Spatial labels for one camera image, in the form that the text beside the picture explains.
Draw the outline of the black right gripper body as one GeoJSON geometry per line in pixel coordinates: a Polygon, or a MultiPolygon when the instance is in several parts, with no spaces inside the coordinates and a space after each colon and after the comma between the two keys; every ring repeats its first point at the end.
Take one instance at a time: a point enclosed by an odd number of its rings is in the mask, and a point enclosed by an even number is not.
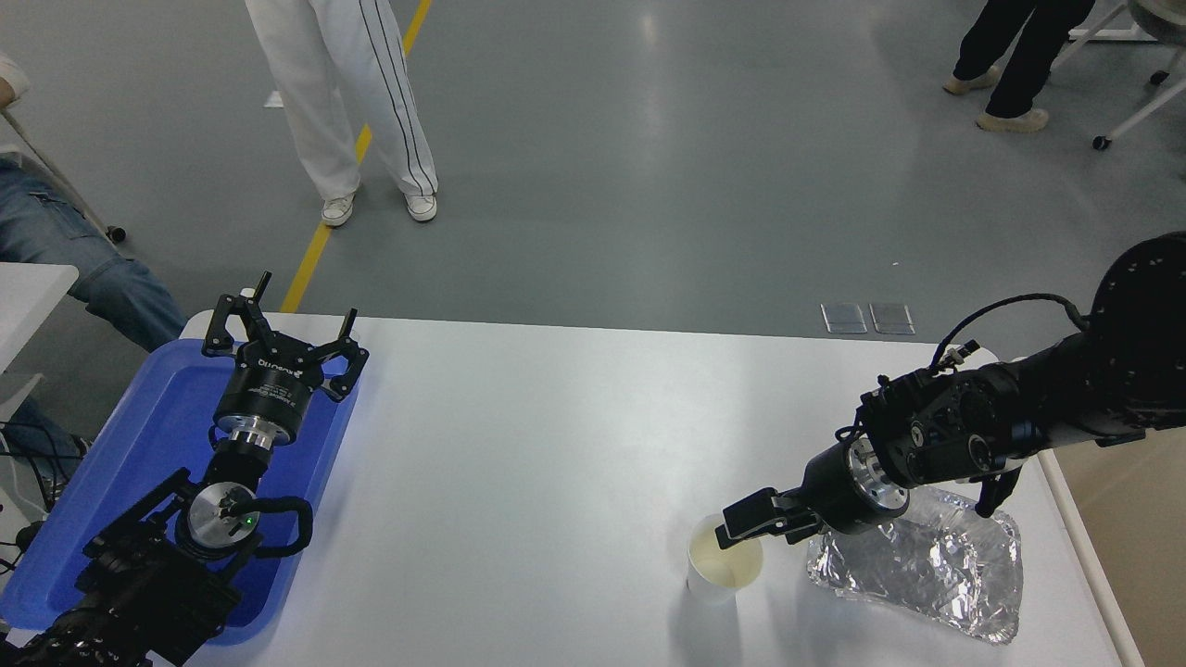
{"type": "Polygon", "coordinates": [[[881,523],[882,512],[857,485],[849,451],[852,444],[834,444],[814,456],[804,469],[801,498],[827,527],[859,535],[881,523]]]}

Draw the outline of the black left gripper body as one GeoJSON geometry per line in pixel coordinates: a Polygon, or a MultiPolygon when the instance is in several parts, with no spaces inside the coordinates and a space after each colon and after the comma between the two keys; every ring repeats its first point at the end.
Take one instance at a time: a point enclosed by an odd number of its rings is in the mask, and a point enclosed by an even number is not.
{"type": "Polygon", "coordinates": [[[296,438],[313,390],[321,387],[321,363],[310,343],[246,343],[234,351],[232,380],[215,409],[213,423],[229,434],[247,423],[270,423],[281,438],[296,438]]]}

